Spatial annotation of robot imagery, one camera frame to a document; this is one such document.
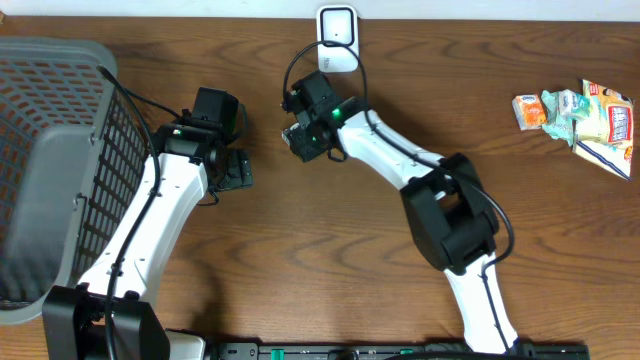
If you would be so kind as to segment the orange white small pack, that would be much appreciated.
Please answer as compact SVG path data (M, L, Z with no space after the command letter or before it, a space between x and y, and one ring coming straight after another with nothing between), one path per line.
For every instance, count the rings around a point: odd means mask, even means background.
M521 131L540 129L547 123L543 104L536 94L518 95L512 106Z

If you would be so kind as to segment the teal white packet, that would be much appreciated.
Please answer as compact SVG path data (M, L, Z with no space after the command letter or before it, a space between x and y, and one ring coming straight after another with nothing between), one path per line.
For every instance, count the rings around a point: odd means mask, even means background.
M564 140L569 146L574 145L573 119L560 114L559 93L543 90L541 101L547 110L547 122L542 125L542 129L553 140Z

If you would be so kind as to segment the green white small box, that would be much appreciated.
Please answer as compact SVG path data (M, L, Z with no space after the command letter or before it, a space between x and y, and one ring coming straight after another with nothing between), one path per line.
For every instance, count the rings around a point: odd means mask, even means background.
M561 116L586 120L591 116L590 99L569 89L558 93L558 112Z

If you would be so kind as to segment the white blue snack bag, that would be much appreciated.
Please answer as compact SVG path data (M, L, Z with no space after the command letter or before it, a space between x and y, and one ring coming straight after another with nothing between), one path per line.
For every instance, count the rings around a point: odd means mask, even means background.
M575 125L572 152L627 181L631 180L634 102L609 87L582 80L590 115Z

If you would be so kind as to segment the round black red tin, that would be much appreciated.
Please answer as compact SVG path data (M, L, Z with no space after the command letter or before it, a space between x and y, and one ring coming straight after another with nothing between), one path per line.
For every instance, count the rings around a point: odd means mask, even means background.
M282 139L287 144L287 146L290 146L289 129L284 129L282 131Z

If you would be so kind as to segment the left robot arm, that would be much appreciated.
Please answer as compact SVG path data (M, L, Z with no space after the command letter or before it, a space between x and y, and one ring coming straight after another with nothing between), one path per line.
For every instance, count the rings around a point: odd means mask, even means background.
M75 287L54 286L42 317L52 359L203 359L206 340L165 329L159 285L182 228L206 195L252 186L248 153L220 127L165 124L140 185L96 262Z

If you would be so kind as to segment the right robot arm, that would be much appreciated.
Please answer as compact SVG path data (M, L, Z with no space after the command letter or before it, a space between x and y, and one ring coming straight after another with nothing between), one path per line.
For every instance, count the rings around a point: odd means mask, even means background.
M296 117L283 138L302 161L339 149L399 191L416 247L449 281L467 345L475 352L509 353L518 335L498 286L496 266L505 257L497 254L495 242L509 221L484 191L470 160L412 143L360 98L312 99L293 91L282 107Z

